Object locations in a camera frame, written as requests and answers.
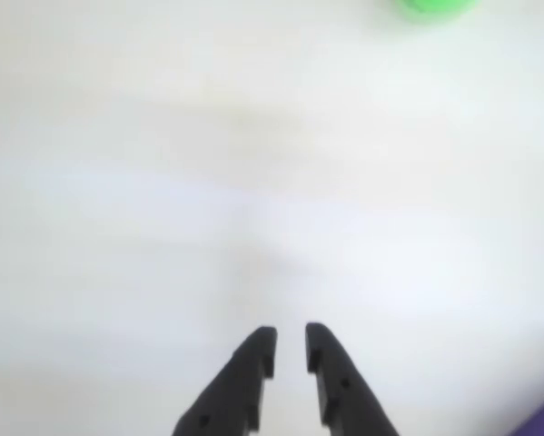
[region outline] white surface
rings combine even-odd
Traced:
[[[391,5],[0,1],[0,436],[166,436],[263,323],[327,434],[309,320],[404,436],[544,401],[544,1]]]

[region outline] green object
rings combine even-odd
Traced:
[[[471,0],[403,0],[405,5],[424,14],[451,14],[472,3]]]

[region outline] white table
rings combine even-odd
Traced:
[[[544,401],[544,0],[0,1],[0,436],[167,436],[327,323],[404,436]]]

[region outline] green ball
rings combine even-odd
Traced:
[[[403,0],[406,5],[422,13],[459,12],[472,0]]]

